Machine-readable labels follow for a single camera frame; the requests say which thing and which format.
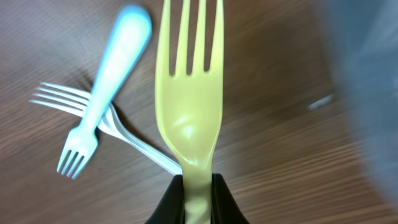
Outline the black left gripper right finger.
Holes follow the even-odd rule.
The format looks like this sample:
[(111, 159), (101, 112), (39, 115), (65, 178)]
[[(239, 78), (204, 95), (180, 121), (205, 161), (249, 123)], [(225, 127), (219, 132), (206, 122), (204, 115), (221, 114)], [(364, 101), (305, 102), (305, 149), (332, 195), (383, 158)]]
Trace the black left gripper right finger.
[(249, 224), (221, 174), (212, 174), (211, 224)]

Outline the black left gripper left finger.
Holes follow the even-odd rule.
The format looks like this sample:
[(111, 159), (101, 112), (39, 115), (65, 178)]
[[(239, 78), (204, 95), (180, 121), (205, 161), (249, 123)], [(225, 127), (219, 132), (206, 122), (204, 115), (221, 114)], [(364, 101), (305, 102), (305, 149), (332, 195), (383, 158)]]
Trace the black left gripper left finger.
[(175, 175), (146, 224), (183, 224), (184, 188), (182, 175)]

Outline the yellow plastic fork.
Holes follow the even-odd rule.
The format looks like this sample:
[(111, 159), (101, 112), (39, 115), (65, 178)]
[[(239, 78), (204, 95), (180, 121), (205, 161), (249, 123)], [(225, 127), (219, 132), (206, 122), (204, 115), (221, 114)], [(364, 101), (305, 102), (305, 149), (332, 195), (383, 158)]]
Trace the yellow plastic fork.
[(182, 167), (185, 223), (211, 222), (212, 160), (223, 115), (224, 7), (217, 0), (209, 70), (206, 1), (198, 5), (192, 73), (187, 73), (190, 1), (184, 1), (175, 73), (169, 71), (170, 0), (165, 0), (155, 66), (155, 115), (162, 139)]

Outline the clear white thin fork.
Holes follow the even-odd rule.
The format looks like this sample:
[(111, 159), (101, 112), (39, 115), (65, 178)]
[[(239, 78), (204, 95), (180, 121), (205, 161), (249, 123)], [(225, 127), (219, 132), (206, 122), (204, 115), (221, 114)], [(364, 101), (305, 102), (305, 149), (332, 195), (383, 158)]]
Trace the clear white thin fork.
[[(41, 84), (48, 86), (48, 88), (38, 87), (41, 93), (35, 93), (34, 95), (50, 101), (32, 99), (30, 100), (31, 103), (55, 108), (74, 114), (75, 116), (83, 116), (84, 110), (91, 98), (91, 93), (54, 83), (42, 82)], [(182, 168), (177, 162), (139, 139), (124, 127), (113, 104), (107, 107), (98, 128), (100, 131), (130, 144), (170, 174), (182, 174)]]

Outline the light blue plastic fork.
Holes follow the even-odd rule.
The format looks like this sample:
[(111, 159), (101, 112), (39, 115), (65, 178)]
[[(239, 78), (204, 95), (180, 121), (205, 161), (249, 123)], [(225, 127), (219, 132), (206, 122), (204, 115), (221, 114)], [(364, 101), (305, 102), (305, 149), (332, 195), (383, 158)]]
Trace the light blue plastic fork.
[(119, 13), (95, 78), (91, 98), (80, 124), (65, 141), (57, 172), (75, 179), (94, 154), (95, 129), (106, 108), (130, 74), (152, 34), (149, 13), (141, 6), (127, 5)]

